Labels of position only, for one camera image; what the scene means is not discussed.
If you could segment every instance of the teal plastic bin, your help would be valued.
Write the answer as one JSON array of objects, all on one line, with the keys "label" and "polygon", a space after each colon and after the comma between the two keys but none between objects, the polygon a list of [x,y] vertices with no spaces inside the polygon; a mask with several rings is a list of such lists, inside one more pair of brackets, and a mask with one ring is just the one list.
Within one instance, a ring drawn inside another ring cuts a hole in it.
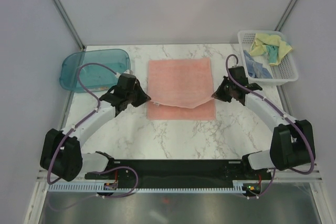
[{"label": "teal plastic bin", "polygon": [[[85,92],[77,81],[77,71],[83,64],[95,62],[104,64],[115,72],[124,73],[131,69],[130,57],[122,49],[77,52],[68,56],[62,64],[59,83],[62,88],[77,93]],[[109,70],[101,66],[86,66],[80,72],[80,80],[91,91],[108,90],[116,85],[118,79]]]}]

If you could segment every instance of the table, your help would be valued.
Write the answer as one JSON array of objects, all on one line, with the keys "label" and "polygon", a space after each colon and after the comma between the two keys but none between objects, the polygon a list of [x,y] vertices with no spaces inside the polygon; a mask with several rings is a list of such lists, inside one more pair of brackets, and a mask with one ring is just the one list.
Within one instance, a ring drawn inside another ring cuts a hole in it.
[{"label": "table", "polygon": [[[87,51],[112,48],[129,54],[145,92],[149,60],[210,57],[216,90],[227,75],[226,57],[236,54],[241,58],[238,44],[89,46]],[[276,86],[261,86],[266,96],[281,107]],[[78,122],[96,103],[89,94],[75,93],[67,125]],[[272,133],[256,114],[234,99],[231,103],[216,100],[215,105],[215,121],[150,121],[146,118],[146,104],[138,108],[130,105],[96,131],[82,153],[103,151],[118,159],[214,159],[241,158],[270,148]]]}]

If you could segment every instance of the white plastic basket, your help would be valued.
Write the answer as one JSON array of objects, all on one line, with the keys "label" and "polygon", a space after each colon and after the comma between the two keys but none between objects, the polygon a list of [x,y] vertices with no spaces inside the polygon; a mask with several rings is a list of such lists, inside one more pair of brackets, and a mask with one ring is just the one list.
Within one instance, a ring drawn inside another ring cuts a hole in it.
[{"label": "white plastic basket", "polygon": [[299,75],[291,53],[288,53],[282,59],[281,63],[278,66],[270,66],[268,63],[268,59],[266,59],[265,56],[253,56],[253,59],[256,62],[262,63],[263,67],[266,68],[272,74],[273,79],[258,79],[249,76],[244,57],[244,50],[250,52],[250,48],[254,42],[256,33],[276,34],[279,35],[283,41],[287,41],[285,35],[279,31],[262,31],[262,30],[239,31],[238,41],[239,41],[240,53],[242,56],[241,58],[247,78],[252,82],[262,82],[265,84],[278,85],[278,86],[283,85],[288,81],[296,81],[299,78]]}]

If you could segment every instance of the pink cloth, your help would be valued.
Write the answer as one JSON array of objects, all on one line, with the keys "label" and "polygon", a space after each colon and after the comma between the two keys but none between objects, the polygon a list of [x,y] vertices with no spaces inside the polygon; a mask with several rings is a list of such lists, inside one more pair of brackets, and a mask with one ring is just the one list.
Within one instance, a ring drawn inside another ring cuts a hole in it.
[{"label": "pink cloth", "polygon": [[150,60],[148,76],[148,119],[216,119],[209,58]]}]

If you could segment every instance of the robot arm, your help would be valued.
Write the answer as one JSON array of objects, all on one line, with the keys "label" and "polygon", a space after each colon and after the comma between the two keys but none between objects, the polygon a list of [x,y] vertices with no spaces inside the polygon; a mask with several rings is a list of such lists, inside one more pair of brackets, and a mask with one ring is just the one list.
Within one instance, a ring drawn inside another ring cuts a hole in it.
[{"label": "robot arm", "polygon": [[[248,83],[243,67],[233,67],[229,69],[231,76],[242,86],[265,97],[263,89],[256,83]],[[243,162],[248,170],[259,170],[263,168],[273,168],[285,170],[295,166],[310,162],[310,156],[306,145],[298,132],[292,125],[281,116],[264,99],[243,90],[232,82],[228,77],[224,77],[222,84],[218,87],[213,97],[231,102],[232,98],[238,100],[242,105],[255,112],[273,132],[272,143],[269,150],[251,153],[243,156]],[[281,108],[277,109],[286,117],[295,122],[295,125],[306,137],[315,159],[315,149],[312,126],[307,120],[298,121],[293,116],[287,115]]]},{"label": "robot arm", "polygon": [[[138,107],[151,98],[142,90],[135,76],[123,73],[117,85],[99,100],[101,102],[97,112],[68,135],[55,159],[51,172],[66,181],[73,180],[79,173],[104,171],[111,157],[102,152],[82,154],[84,143],[100,127],[125,110],[128,104]],[[51,129],[46,134],[40,160],[42,168],[49,169],[57,146],[71,129],[75,129],[75,126],[69,125],[60,131]]]}]

